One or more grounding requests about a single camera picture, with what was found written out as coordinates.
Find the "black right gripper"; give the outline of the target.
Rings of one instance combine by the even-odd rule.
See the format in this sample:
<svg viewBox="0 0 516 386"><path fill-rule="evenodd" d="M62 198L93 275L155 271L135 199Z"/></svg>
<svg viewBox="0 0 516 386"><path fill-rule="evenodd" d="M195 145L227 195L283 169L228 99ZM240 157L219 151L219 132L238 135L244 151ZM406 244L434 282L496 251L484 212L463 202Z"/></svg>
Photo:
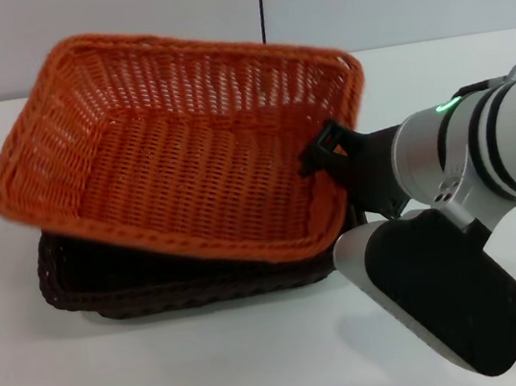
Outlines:
<svg viewBox="0 0 516 386"><path fill-rule="evenodd" d="M349 194L353 228L368 222L366 212L398 219L410 200L392 165L391 149L398 129L357 133L328 120L299 155L299 175L305 178L322 171L332 176Z"/></svg>

